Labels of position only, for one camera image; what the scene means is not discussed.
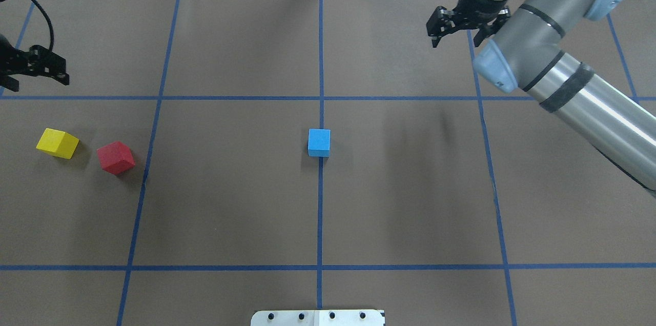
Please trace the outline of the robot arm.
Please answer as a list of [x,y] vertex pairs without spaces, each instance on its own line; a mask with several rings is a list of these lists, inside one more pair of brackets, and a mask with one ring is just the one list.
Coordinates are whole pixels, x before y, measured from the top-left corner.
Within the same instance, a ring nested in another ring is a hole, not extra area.
[[[484,23],[508,0],[459,0]],[[475,71],[505,93],[521,89],[654,195],[654,116],[607,83],[560,41],[584,18],[604,18],[623,0],[526,0],[474,58]]]

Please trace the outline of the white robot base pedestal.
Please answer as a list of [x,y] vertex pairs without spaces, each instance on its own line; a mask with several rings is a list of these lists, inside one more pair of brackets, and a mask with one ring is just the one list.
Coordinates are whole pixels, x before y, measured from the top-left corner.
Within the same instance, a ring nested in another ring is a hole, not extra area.
[[254,313],[251,325],[386,325],[383,310],[265,310]]

